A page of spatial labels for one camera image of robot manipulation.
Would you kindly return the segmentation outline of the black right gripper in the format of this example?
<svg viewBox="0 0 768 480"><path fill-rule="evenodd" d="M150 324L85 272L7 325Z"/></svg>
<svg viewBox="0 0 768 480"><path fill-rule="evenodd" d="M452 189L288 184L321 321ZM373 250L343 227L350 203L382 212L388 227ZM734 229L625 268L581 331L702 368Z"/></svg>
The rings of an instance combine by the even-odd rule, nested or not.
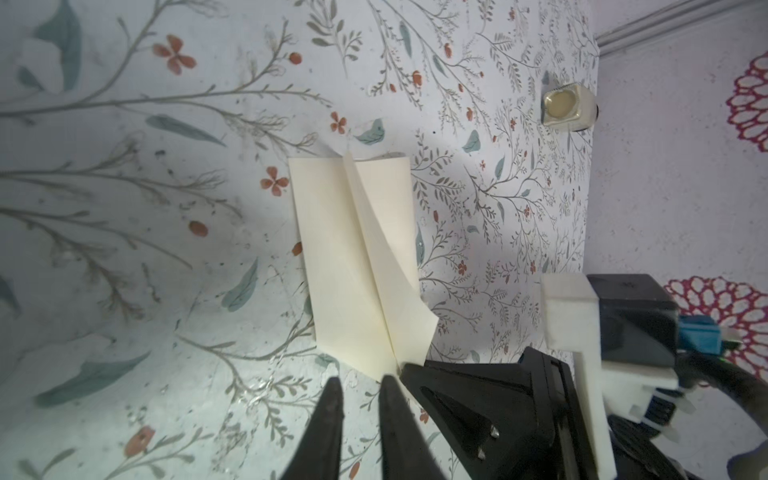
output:
<svg viewBox="0 0 768 480"><path fill-rule="evenodd" d="M472 479L596 479L570 367L531 346L514 364L407 364L402 384ZM686 479L653 431L607 417L615 479Z"/></svg>

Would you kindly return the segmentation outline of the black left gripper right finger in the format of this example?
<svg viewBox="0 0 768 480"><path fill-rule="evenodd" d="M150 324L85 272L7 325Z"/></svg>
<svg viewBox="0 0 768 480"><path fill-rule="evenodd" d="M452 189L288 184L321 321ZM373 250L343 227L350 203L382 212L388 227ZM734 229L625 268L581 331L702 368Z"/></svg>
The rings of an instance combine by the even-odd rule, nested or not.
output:
<svg viewBox="0 0 768 480"><path fill-rule="evenodd" d="M382 478L443 480L445 476L429 451L398 380L391 375L382 379L378 412Z"/></svg>

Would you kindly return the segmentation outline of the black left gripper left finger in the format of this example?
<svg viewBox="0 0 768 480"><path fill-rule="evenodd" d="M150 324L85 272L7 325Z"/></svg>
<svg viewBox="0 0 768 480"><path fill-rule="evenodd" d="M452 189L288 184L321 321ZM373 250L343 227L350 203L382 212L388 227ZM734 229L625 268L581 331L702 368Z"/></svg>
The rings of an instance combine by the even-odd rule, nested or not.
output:
<svg viewBox="0 0 768 480"><path fill-rule="evenodd" d="M343 436L343 388L338 377L330 378L282 480L336 480L339 476Z"/></svg>

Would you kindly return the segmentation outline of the cream square paper sheet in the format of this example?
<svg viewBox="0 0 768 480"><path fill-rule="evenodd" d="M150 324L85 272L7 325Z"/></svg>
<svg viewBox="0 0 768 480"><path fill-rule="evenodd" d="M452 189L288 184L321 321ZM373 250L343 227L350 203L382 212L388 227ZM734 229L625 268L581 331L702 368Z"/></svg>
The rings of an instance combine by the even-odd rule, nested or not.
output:
<svg viewBox="0 0 768 480"><path fill-rule="evenodd" d="M408 158L289 169L318 348L374 380L423 364L438 318L421 298Z"/></svg>

